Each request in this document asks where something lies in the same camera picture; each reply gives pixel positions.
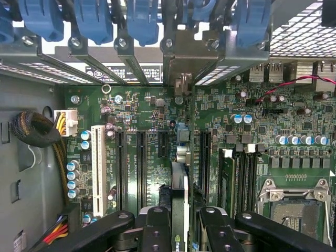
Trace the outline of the installed RAM stick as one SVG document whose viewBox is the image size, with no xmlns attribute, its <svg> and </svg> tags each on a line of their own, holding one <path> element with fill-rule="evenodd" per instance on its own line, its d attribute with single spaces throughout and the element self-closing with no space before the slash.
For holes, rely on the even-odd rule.
<svg viewBox="0 0 336 252">
<path fill-rule="evenodd" d="M 221 149 L 218 163 L 218 206 L 234 216 L 235 160 L 233 150 Z"/>
</svg>

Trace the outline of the black RAM slot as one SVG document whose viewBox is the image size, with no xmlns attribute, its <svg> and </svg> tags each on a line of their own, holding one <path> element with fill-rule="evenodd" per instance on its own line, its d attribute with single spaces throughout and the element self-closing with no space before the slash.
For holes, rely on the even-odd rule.
<svg viewBox="0 0 336 252">
<path fill-rule="evenodd" d="M 255 208 L 255 185 L 257 175 L 257 158 L 258 152 L 256 144 L 247 145 L 247 206 L 248 211 L 253 211 Z"/>
<path fill-rule="evenodd" d="M 238 182 L 237 182 L 237 211 L 240 213 L 244 210 L 244 191 L 245 191 L 245 156 L 243 153 L 237 154 L 237 171 L 238 171 Z"/>
</svg>

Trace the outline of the long black expansion slot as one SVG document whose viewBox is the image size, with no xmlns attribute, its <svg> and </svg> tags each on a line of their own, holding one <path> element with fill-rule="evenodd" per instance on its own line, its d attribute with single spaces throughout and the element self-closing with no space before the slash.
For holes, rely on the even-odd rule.
<svg viewBox="0 0 336 252">
<path fill-rule="evenodd" d="M 201 131 L 199 142 L 199 186 L 202 189 L 205 201 L 208 203 L 211 166 L 211 133 L 209 131 Z"/>
<path fill-rule="evenodd" d="M 127 136 L 124 131 L 117 131 L 115 137 L 117 207 L 119 210 L 126 210 L 128 202 Z"/>
<path fill-rule="evenodd" d="M 147 138 L 146 131 L 138 131 L 136 138 L 136 167 L 138 187 L 138 210 L 146 206 L 147 194 Z"/>
</svg>

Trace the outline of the CPU socket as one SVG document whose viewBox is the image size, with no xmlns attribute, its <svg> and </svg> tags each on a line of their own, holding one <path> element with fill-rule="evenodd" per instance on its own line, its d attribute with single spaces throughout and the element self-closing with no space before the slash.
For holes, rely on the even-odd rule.
<svg viewBox="0 0 336 252">
<path fill-rule="evenodd" d="M 260 189 L 256 210 L 259 215 L 328 244 L 324 219 L 326 196 L 332 239 L 331 190 L 326 179 L 319 179 L 314 186 L 281 187 L 267 178 Z"/>
</svg>

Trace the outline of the white expansion slot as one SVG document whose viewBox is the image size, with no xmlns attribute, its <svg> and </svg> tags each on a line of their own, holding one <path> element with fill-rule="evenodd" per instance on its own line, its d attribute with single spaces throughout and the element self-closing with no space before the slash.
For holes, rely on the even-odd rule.
<svg viewBox="0 0 336 252">
<path fill-rule="evenodd" d="M 92 198 L 94 216 L 107 211 L 107 163 L 105 126 L 91 127 Z"/>
</svg>

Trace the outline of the short black expansion slot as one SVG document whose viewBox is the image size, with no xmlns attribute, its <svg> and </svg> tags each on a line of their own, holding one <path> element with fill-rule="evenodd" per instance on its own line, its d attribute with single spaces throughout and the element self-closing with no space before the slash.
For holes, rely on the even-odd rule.
<svg viewBox="0 0 336 252">
<path fill-rule="evenodd" d="M 158 134 L 158 157 L 165 158 L 168 156 L 169 133 L 167 131 L 159 131 L 157 134 Z"/>
</svg>

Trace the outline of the metal locking lever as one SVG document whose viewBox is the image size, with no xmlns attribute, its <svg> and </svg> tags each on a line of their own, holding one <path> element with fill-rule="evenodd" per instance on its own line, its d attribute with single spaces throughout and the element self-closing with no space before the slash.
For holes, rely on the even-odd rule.
<svg viewBox="0 0 336 252">
<path fill-rule="evenodd" d="M 328 240 L 328 245 L 330 247 L 333 246 L 333 243 L 332 243 L 332 239 L 331 239 L 331 235 L 330 235 L 330 211 L 328 209 L 328 203 L 329 203 L 329 200 L 328 200 L 328 197 L 326 196 L 326 200 L 324 202 L 324 210 L 325 210 L 325 236 Z"/>
</svg>

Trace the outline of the green motherboard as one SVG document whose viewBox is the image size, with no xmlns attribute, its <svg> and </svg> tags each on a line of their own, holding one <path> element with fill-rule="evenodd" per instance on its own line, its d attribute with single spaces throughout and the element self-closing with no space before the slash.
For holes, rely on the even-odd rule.
<svg viewBox="0 0 336 252">
<path fill-rule="evenodd" d="M 327 85 L 326 91 L 303 91 L 294 85 L 246 82 L 237 76 L 231 82 L 196 88 L 194 184 L 199 186 L 200 132 L 211 133 L 211 166 L 207 206 L 218 206 L 218 163 L 221 149 L 233 150 L 235 160 L 234 216 L 237 211 L 237 154 L 245 156 L 244 210 L 247 206 L 247 145 L 256 144 L 257 175 L 255 208 L 267 178 L 281 187 L 314 186 L 326 179 L 331 190 L 332 243 L 336 248 L 336 85 L 326 78 L 313 79 Z M 139 215 L 137 187 L 136 134 L 146 131 L 147 194 L 146 206 L 159 206 L 159 188 L 167 185 L 166 208 L 171 213 L 171 162 L 175 135 L 169 126 L 177 117 L 169 87 L 71 87 L 65 93 L 66 108 L 78 112 L 78 134 L 67 139 L 67 189 L 72 203 L 81 207 L 83 225 L 100 216 L 93 214 L 91 127 L 105 126 L 107 163 L 107 211 L 117 207 L 116 144 L 117 131 L 127 136 L 127 209 Z M 169 133 L 167 157 L 158 157 L 158 132 Z M 193 200 L 189 243 L 200 249 L 198 210 Z"/>
</svg>

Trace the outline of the dark grey open PC case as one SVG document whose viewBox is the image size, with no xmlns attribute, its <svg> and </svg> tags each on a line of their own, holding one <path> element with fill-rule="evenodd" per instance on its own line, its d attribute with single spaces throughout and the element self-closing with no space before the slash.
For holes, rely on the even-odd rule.
<svg viewBox="0 0 336 252">
<path fill-rule="evenodd" d="M 56 129 L 54 110 L 67 110 L 68 88 L 169 87 L 164 83 L 160 47 L 166 31 L 190 30 L 197 40 L 204 31 L 219 32 L 222 44 L 217 62 L 224 56 L 224 31 L 236 31 L 237 0 L 216 0 L 208 22 L 193 21 L 189 3 L 186 24 L 182 23 L 182 0 L 159 0 L 158 41 L 142 47 L 128 34 L 127 0 L 107 1 L 113 41 L 96 45 L 79 32 L 74 0 L 56 0 L 64 20 L 64 39 L 58 42 L 45 41 L 26 28 L 18 0 L 0 0 L 13 20 L 14 39 L 40 37 L 44 54 L 98 82 L 48 84 L 0 73 L 0 252 L 38 252 L 103 218 L 83 225 L 80 205 L 67 195 L 69 137 L 61 137 Z M 269 49 L 268 60 L 220 83 L 241 76 L 246 82 L 326 91 L 327 85 L 313 77 L 336 85 L 336 0 L 271 0 L 265 39 L 257 46 Z"/>
</svg>

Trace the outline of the white power connector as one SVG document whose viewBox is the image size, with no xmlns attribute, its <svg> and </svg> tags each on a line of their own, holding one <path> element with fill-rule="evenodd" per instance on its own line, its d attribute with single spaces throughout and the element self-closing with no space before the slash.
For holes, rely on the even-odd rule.
<svg viewBox="0 0 336 252">
<path fill-rule="evenodd" d="M 79 123 L 77 110 L 54 110 L 54 123 L 61 137 L 77 136 Z"/>
</svg>

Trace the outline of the metal slot cover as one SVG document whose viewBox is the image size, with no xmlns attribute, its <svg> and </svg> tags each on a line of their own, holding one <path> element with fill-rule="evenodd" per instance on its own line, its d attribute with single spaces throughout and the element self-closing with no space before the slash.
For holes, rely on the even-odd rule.
<svg viewBox="0 0 336 252">
<path fill-rule="evenodd" d="M 257 45 L 240 48 L 236 46 L 236 31 L 225 30 L 224 35 L 224 56 L 209 73 L 195 83 L 197 87 L 218 84 L 268 60 L 269 49 L 266 46 L 261 49 Z"/>
<path fill-rule="evenodd" d="M 0 44 L 0 73 L 60 85 L 96 85 L 88 74 L 42 52 L 41 38 L 19 35 Z"/>
</svg>

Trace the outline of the blue slot retention clip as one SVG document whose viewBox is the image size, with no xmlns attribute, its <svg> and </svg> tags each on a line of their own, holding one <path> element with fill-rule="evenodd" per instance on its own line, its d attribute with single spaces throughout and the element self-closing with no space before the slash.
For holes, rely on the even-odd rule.
<svg viewBox="0 0 336 252">
<path fill-rule="evenodd" d="M 107 0 L 73 0 L 79 32 L 96 45 L 113 41 L 112 16 Z"/>
<path fill-rule="evenodd" d="M 142 47 L 158 42 L 158 5 L 159 0 L 127 0 L 128 34 Z"/>
<path fill-rule="evenodd" d="M 64 39 L 64 20 L 56 0 L 18 0 L 28 30 L 48 42 Z"/>
<path fill-rule="evenodd" d="M 234 13 L 237 47 L 248 48 L 264 41 L 270 10 L 271 0 L 237 0 Z"/>
<path fill-rule="evenodd" d="M 14 41 L 14 29 L 9 11 L 0 2 L 0 44 Z"/>
<path fill-rule="evenodd" d="M 197 22 L 208 22 L 213 11 L 216 0 L 182 0 L 182 23 L 186 24 L 189 20 L 188 6 L 193 4 L 192 20 Z"/>
</svg>

